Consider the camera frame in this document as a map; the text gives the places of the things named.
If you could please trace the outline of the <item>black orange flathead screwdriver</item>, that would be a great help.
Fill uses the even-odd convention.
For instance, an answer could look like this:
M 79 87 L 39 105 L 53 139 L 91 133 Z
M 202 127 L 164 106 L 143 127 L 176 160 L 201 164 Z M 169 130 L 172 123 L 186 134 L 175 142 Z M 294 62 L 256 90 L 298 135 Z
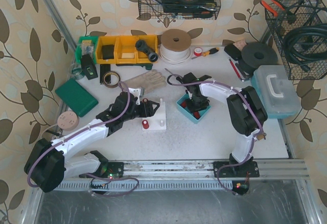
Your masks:
M 167 68 L 165 68 L 165 71 L 167 71 L 171 76 L 174 76 L 175 79 L 182 79 L 182 76 L 179 75 L 179 74 L 175 74 L 175 73 L 172 73 L 170 70 L 168 70 Z

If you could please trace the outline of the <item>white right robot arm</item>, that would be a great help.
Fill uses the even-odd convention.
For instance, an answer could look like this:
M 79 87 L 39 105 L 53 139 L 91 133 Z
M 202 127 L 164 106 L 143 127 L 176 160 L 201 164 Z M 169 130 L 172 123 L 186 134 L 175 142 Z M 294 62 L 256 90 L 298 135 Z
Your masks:
M 257 178 L 260 174 L 252 150 L 258 136 L 265 134 L 263 124 L 268 119 L 267 112 L 253 87 L 232 88 L 209 79 L 208 75 L 196 78 L 191 72 L 177 77 L 177 81 L 185 85 L 188 95 L 178 105 L 199 120 L 209 109 L 210 98 L 225 103 L 237 139 L 229 160 L 214 162 L 214 175 L 217 178 Z

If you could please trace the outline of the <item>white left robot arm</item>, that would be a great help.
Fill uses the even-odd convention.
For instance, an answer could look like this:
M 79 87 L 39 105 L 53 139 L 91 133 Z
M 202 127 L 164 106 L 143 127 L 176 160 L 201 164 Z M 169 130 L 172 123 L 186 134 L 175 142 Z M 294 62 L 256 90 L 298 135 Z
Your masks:
M 118 175 L 109 168 L 108 159 L 100 152 L 91 151 L 79 157 L 76 154 L 120 130 L 126 121 L 154 116 L 160 105 L 146 98 L 139 101 L 133 94 L 121 92 L 113 104 L 86 126 L 51 141 L 39 139 L 24 166 L 28 185 L 47 193 L 65 178 L 80 175 L 114 180 Z

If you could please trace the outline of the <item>teal spring tray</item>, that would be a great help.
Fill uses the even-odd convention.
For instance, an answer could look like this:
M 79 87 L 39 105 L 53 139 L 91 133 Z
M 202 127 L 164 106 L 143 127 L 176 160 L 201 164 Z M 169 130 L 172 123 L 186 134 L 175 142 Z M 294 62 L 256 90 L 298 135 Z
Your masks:
M 194 124 L 198 124 L 203 117 L 208 113 L 208 111 L 211 109 L 211 106 L 209 105 L 206 109 L 191 112 L 187 106 L 185 105 L 186 100 L 189 98 L 188 94 L 184 94 L 177 102 L 176 106 L 178 111 L 183 114 L 186 118 L 188 118 L 191 122 Z

